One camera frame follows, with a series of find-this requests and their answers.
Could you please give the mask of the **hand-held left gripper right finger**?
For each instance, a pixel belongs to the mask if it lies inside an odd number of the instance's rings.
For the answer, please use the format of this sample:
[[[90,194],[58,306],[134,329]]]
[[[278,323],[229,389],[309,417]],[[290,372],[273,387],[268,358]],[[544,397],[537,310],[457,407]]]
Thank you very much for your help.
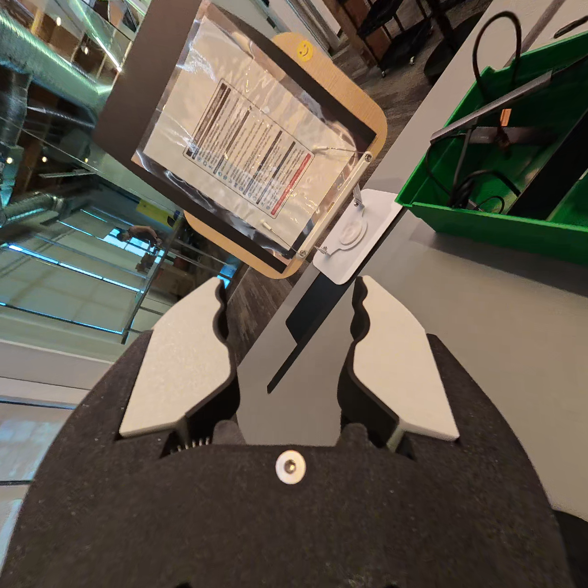
[[[352,342],[339,375],[341,438],[361,429],[378,449],[409,453],[409,435],[454,443],[460,433],[428,335],[372,277],[356,278]]]

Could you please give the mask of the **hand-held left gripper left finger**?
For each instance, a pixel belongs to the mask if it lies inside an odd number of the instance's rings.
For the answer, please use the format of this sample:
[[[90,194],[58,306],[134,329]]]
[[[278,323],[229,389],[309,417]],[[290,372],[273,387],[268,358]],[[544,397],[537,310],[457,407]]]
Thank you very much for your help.
[[[123,413],[120,437],[169,431],[181,445],[210,443],[215,426],[231,420],[240,404],[228,336],[224,281],[213,277],[153,327]]]

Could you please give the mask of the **green plastic bin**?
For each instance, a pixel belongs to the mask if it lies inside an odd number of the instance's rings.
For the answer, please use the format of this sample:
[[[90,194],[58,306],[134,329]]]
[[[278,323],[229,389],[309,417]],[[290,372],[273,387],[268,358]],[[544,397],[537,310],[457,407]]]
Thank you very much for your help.
[[[517,83],[552,72],[518,99],[507,130],[551,134],[548,145],[495,141],[464,155],[465,130],[428,148],[396,202],[440,233],[587,265],[587,33],[523,54]]]

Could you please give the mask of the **wooden sign board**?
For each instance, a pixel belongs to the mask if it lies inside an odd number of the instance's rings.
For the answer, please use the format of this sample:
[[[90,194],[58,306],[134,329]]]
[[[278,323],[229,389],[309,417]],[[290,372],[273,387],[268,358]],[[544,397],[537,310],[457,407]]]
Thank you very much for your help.
[[[277,271],[271,268],[268,263],[262,261],[259,254],[254,254],[246,247],[237,244],[236,238],[226,236],[216,230],[210,225],[210,221],[205,219],[203,212],[198,212],[196,215],[190,212],[184,213],[187,223],[196,232],[230,254],[235,255],[261,275],[273,280],[290,277],[302,266],[303,261],[310,255],[312,247],[316,245],[316,241],[326,235],[327,228],[335,215],[342,211],[344,202],[352,194],[352,189],[359,186],[361,176],[366,171],[371,160],[382,150],[387,136],[387,122],[382,109],[334,65],[321,50],[314,51],[312,59],[308,62],[298,60],[296,48],[301,40],[305,40],[301,34],[285,32],[275,35],[272,43],[301,66],[328,94],[333,96],[342,106],[376,133],[373,142],[367,149],[367,154],[361,156],[350,177],[344,181],[343,187],[335,196],[334,202],[329,204],[325,216],[319,220],[318,226],[313,230],[310,244],[303,244],[301,253],[296,254],[294,260],[288,263],[285,270]]]

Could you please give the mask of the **black floor lamp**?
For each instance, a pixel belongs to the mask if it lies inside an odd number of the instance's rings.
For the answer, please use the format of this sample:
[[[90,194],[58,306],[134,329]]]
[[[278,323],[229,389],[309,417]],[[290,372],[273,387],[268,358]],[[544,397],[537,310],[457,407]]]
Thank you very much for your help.
[[[456,30],[452,27],[441,2],[426,1],[426,4],[431,11],[432,19],[442,34],[442,40],[431,53],[423,69],[424,76],[430,86],[434,86],[458,53],[463,41],[460,40]]]

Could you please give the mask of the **black utility cart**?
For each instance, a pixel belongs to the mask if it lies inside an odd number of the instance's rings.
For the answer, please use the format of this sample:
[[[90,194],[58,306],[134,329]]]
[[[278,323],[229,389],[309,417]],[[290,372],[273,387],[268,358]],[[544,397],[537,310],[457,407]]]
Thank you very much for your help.
[[[357,36],[373,56],[381,78],[391,70],[413,63],[432,33],[432,18],[422,1],[415,1],[421,18],[410,26],[404,26],[399,17],[402,4],[403,1],[368,1],[368,12],[357,27]],[[380,54],[370,41],[378,32],[388,41]]]

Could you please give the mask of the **glass window wall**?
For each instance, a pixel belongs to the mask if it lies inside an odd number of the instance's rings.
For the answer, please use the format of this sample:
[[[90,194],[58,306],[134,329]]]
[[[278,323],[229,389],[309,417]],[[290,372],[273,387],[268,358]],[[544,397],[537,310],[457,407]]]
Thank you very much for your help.
[[[130,342],[242,262],[92,144],[89,121],[1,115],[1,310]]]

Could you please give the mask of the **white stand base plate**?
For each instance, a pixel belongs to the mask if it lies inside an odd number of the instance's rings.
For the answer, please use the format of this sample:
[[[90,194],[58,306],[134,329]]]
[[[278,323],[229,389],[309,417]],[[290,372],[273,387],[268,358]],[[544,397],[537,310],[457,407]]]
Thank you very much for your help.
[[[353,191],[353,200],[313,257],[313,266],[335,285],[352,279],[400,214],[397,194],[374,189]]]

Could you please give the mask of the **silver round ventilation duct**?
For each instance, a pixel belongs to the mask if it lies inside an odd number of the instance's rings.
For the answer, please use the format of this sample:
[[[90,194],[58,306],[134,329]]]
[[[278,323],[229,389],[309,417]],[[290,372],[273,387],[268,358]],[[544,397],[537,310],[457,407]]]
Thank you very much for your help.
[[[92,78],[68,62],[1,9],[1,65],[26,75],[35,84],[99,117],[112,85]]]

